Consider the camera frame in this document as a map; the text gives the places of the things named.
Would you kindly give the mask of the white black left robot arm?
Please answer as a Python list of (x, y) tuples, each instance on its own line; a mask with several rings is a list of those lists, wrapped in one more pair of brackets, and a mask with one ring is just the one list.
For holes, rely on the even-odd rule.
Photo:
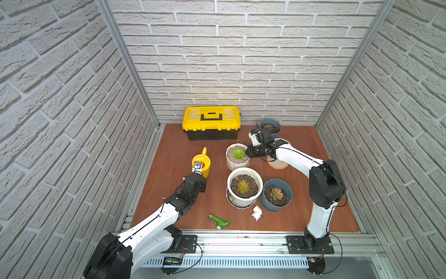
[(182, 231), (174, 224), (192, 209), (199, 193), (206, 191), (204, 164), (196, 161), (192, 166), (192, 172), (152, 215), (125, 232), (116, 236), (110, 232), (100, 239), (84, 278), (128, 279), (149, 259), (178, 248)]

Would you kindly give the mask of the yellow plastic watering can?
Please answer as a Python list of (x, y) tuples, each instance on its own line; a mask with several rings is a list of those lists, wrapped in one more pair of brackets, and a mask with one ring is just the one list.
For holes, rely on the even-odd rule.
[(192, 172), (199, 173), (204, 178), (207, 178), (210, 173), (211, 160), (207, 156), (207, 148), (204, 147), (201, 154), (198, 154), (192, 159)]

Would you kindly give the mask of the blue pot back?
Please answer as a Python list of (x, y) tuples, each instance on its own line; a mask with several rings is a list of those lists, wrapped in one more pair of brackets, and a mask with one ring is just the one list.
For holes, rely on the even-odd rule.
[(267, 128), (271, 133), (271, 136), (274, 138), (278, 138), (282, 130), (282, 126), (280, 125), (280, 123), (274, 119), (262, 120), (260, 127), (262, 129)]

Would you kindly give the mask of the blue pot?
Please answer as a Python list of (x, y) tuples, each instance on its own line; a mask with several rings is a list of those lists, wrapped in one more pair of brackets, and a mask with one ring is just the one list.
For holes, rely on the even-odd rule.
[(289, 184), (280, 179), (270, 179), (260, 195), (261, 206), (269, 212), (278, 212), (287, 207), (293, 199)]
[(274, 119), (262, 120), (260, 127), (262, 129), (267, 128), (271, 133), (271, 136), (274, 138), (278, 138), (282, 130), (282, 126), (280, 125), (280, 123)]

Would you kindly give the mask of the blue pot front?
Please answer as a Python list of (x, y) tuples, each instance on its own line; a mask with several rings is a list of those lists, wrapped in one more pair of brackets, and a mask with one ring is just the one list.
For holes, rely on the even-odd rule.
[(270, 179), (260, 195), (261, 206), (269, 212), (278, 212), (287, 207), (293, 199), (289, 184), (280, 179)]

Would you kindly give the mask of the white PVC elbow fitting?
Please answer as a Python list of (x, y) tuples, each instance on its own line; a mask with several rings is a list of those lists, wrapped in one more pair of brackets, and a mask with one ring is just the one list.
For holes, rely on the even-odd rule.
[(262, 209), (259, 206), (255, 206), (253, 208), (253, 213), (251, 214), (251, 217), (255, 222), (257, 222), (261, 219), (262, 214), (263, 214)]

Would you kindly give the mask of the small white faceted pot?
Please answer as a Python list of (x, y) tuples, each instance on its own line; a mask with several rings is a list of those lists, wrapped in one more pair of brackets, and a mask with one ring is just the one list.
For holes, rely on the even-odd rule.
[(233, 171), (240, 167), (248, 167), (250, 158), (246, 155), (247, 146), (244, 144), (232, 144), (226, 149), (226, 165)]

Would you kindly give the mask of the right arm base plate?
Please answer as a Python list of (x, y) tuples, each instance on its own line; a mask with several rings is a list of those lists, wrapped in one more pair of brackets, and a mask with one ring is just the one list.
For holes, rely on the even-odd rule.
[(328, 254), (332, 255), (335, 253), (332, 242), (328, 236), (322, 238), (313, 238), (311, 235), (308, 236), (286, 236), (286, 243), (289, 254)]

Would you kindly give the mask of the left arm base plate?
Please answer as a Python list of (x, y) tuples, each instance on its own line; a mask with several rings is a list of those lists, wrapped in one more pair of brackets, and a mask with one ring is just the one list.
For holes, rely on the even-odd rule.
[(197, 235), (186, 234), (180, 240), (175, 239), (169, 250), (163, 253), (188, 254), (195, 253), (197, 249)]

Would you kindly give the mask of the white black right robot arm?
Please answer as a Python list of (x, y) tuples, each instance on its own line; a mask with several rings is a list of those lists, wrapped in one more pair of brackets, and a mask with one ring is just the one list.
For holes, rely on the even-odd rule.
[(311, 218), (304, 230), (301, 246), (316, 251), (329, 240), (329, 226), (338, 203), (346, 193), (339, 168), (334, 160), (314, 158), (283, 139), (275, 139), (268, 129), (249, 133), (252, 144), (247, 147), (250, 158), (270, 156), (294, 167), (309, 178), (309, 195), (313, 201)]

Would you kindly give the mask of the large white round pot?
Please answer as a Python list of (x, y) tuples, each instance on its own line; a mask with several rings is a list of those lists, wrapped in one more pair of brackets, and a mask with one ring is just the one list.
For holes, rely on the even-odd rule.
[(227, 180), (226, 198), (238, 208), (251, 207), (262, 193), (263, 182), (253, 169), (241, 167), (231, 172)]

